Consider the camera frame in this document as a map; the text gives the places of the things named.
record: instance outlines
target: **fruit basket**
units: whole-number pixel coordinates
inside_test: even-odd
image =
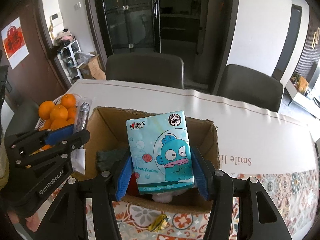
[[[74,96],[75,96],[75,98],[76,98],[76,105],[78,105],[78,102],[79,102],[79,100],[82,98],[80,95],[77,95],[77,94],[73,94]],[[54,101],[53,101],[53,103],[55,104],[55,105],[58,105],[58,104],[60,104],[60,102],[61,102],[61,98],[63,97],[64,95],[62,95],[62,96],[60,96],[60,97],[58,97],[57,99],[55,99]],[[45,122],[45,120],[43,120],[43,119],[41,119],[41,118],[39,118],[39,121],[38,121],[38,123],[37,123],[37,125],[36,125],[36,129],[40,129],[40,128],[42,128],[43,127],[43,125],[44,125],[44,122]]]

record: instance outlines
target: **white wall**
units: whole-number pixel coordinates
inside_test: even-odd
[[[289,27],[291,0],[239,0],[227,65],[272,75]]]
[[[42,0],[43,4],[43,10],[44,10],[44,16],[45,16],[45,21],[47,23],[47,27],[49,30],[49,27],[51,25],[50,22],[50,16],[56,14],[57,12],[60,11],[59,8],[59,2],[58,0]],[[64,29],[63,24],[60,24],[53,29],[53,35],[56,36],[58,32],[62,31]]]
[[[286,70],[280,80],[280,82],[285,86],[288,80],[291,78],[294,69],[297,66],[301,52],[303,50],[304,42],[306,41],[307,31],[309,26],[309,5],[305,0],[292,0],[292,4],[299,5],[302,7],[301,11],[301,23],[298,33],[298,38],[292,56],[289,60]]]
[[[13,117],[13,111],[11,110],[10,106],[8,106],[7,102],[4,101],[2,108],[1,108],[1,126],[3,129],[3,134],[7,130],[7,127],[10,123],[10,120]]]
[[[63,18],[63,24],[65,28],[69,29],[69,31],[77,37],[81,51],[95,51],[96,48],[93,43],[84,0],[58,1]],[[81,8],[76,10],[74,5],[78,2],[81,3]]]

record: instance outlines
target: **tissue pack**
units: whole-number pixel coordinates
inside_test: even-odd
[[[126,121],[140,194],[194,187],[183,111]]]

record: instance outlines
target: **blue gripper pad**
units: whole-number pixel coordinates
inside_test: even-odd
[[[116,201],[120,201],[121,198],[125,195],[132,175],[132,171],[133,165],[131,154],[129,151],[129,156],[127,157],[127,160],[125,161],[123,168],[118,176],[117,189],[115,194]]]
[[[208,178],[204,174],[203,166],[207,169],[204,159],[202,158],[198,149],[190,148],[191,160],[192,160],[192,170],[195,182],[198,187],[200,195],[205,199],[209,200],[209,187],[208,187]]]
[[[45,144],[56,145],[58,142],[63,141],[65,138],[73,134],[73,124],[51,131],[45,139]]]

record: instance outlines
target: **cardboard box on floor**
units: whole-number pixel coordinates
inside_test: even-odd
[[[93,57],[88,64],[83,64],[79,67],[79,70],[84,79],[106,79],[106,74],[101,69],[99,55]]]
[[[85,175],[80,180],[91,179],[98,175],[96,170],[96,152],[128,148],[128,137],[125,121],[128,119],[142,118],[155,114],[139,112],[131,109],[111,107],[97,107],[89,118],[87,129],[90,140],[85,145]],[[198,147],[204,158],[210,160],[216,169],[219,168],[217,130],[212,121],[199,120],[186,117],[190,146]],[[186,193],[174,196],[170,204],[154,202],[150,195],[135,197],[126,194],[122,200],[141,207],[153,210],[175,213],[201,214],[210,213],[212,202],[205,201],[196,188],[189,189]]]

